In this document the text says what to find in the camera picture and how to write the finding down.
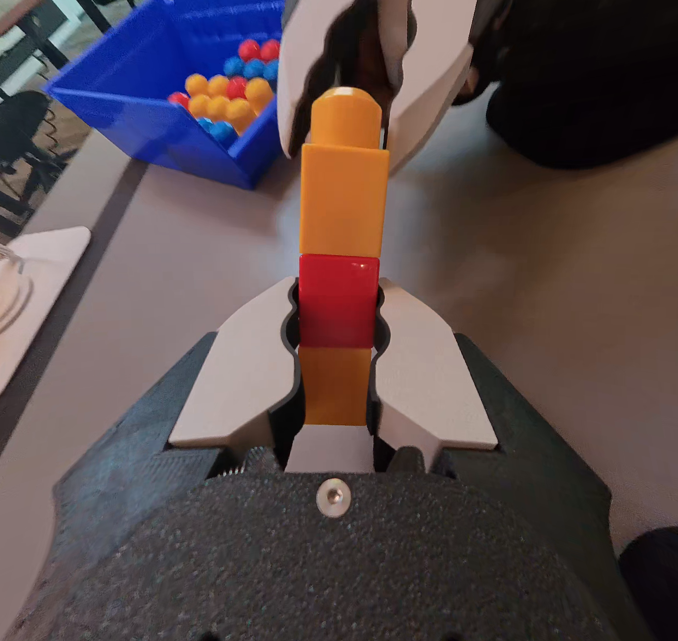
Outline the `blue plastic bin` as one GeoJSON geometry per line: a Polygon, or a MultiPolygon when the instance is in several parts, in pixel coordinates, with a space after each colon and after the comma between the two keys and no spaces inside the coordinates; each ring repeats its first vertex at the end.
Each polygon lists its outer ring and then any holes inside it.
{"type": "Polygon", "coordinates": [[[167,97],[223,73],[247,38],[281,39],[285,0],[147,0],[46,91],[137,160],[252,190],[283,154],[272,102],[225,147],[167,97]]]}

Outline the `orange mega block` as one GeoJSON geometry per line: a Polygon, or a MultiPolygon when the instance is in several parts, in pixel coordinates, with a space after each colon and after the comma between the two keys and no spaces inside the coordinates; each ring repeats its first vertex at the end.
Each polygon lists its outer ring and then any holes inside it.
{"type": "Polygon", "coordinates": [[[305,425],[366,426],[371,349],[300,346],[305,425]]]}
{"type": "Polygon", "coordinates": [[[301,150],[302,255],[380,258],[391,165],[381,123],[379,104],[358,88],[313,103],[301,150]]]}

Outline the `white desk stand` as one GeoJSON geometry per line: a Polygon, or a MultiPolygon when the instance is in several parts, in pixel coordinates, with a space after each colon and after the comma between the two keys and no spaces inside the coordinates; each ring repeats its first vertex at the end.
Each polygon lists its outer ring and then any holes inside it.
{"type": "Polygon", "coordinates": [[[12,380],[91,239],[84,226],[1,245],[1,391],[12,380]]]}

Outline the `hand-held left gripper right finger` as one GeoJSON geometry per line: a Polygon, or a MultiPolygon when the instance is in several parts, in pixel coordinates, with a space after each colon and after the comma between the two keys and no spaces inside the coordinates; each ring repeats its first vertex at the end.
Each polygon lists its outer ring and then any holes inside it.
{"type": "Polygon", "coordinates": [[[425,459],[444,449],[494,450],[497,435],[452,328],[388,278],[379,280],[369,369],[368,429],[425,459]]]}

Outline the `person's right forearm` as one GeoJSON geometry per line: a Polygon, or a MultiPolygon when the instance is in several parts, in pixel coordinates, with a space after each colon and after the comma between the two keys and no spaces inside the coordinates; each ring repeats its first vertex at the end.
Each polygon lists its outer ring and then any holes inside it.
{"type": "Polygon", "coordinates": [[[511,0],[496,29],[489,128],[552,169],[677,137],[677,0],[511,0]]]}

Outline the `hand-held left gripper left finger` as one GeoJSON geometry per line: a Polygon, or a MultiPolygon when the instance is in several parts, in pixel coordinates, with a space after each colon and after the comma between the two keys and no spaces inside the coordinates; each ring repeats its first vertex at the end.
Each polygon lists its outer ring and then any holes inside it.
{"type": "Polygon", "coordinates": [[[304,423],[298,279],[251,299],[219,327],[167,442],[177,449],[257,446],[287,459],[304,423]]]}

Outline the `black office chair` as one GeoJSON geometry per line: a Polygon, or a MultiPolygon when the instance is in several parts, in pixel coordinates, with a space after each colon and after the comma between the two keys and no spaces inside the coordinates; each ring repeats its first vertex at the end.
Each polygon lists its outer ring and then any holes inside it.
{"type": "Polygon", "coordinates": [[[22,194],[1,191],[1,208],[18,218],[32,213],[30,198],[38,189],[48,193],[66,167],[61,155],[34,142],[49,110],[49,98],[36,90],[1,100],[1,185],[9,188],[7,177],[16,172],[19,161],[31,167],[22,194]]]}

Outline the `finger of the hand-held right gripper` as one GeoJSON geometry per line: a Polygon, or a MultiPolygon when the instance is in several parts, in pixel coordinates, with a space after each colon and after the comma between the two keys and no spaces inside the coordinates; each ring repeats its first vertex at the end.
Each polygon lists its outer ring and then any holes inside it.
{"type": "Polygon", "coordinates": [[[477,0],[377,0],[377,26],[395,91],[386,148],[395,175],[418,153],[470,68],[477,0]]]}
{"type": "Polygon", "coordinates": [[[326,66],[330,29],[355,0],[285,0],[276,89],[276,118],[284,155],[299,153],[310,128],[304,112],[312,72],[326,66]]]}

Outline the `wooden-top office desk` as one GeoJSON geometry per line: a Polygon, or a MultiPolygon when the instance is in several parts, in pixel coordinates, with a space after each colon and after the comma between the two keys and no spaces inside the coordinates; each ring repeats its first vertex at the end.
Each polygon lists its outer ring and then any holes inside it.
{"type": "Polygon", "coordinates": [[[48,60],[57,70],[68,64],[68,59],[35,23],[34,14],[46,0],[1,0],[1,36],[13,28],[18,27],[34,43],[38,52],[48,60]]]}

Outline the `red mega block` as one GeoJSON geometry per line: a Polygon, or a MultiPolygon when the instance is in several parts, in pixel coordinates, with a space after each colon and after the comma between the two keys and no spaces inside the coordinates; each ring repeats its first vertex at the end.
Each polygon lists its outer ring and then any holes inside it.
{"type": "Polygon", "coordinates": [[[302,254],[299,265],[301,346],[372,348],[379,258],[302,254]]]}

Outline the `person's right hand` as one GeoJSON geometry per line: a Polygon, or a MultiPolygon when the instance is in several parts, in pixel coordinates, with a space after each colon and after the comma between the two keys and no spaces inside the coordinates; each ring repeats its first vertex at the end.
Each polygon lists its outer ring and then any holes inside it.
{"type": "Polygon", "coordinates": [[[475,66],[471,66],[466,75],[464,83],[455,97],[454,105],[463,105],[472,101],[476,97],[477,83],[479,82],[479,72],[475,66]]]}

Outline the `pile of building bricks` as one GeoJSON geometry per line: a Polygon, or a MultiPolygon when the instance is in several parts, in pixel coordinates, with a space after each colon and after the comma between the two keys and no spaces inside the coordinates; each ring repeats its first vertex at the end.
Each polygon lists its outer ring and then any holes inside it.
{"type": "Polygon", "coordinates": [[[273,102],[277,91],[281,43],[242,40],[211,77],[193,73],[184,89],[167,95],[171,105],[186,110],[218,145],[228,149],[273,102]]]}

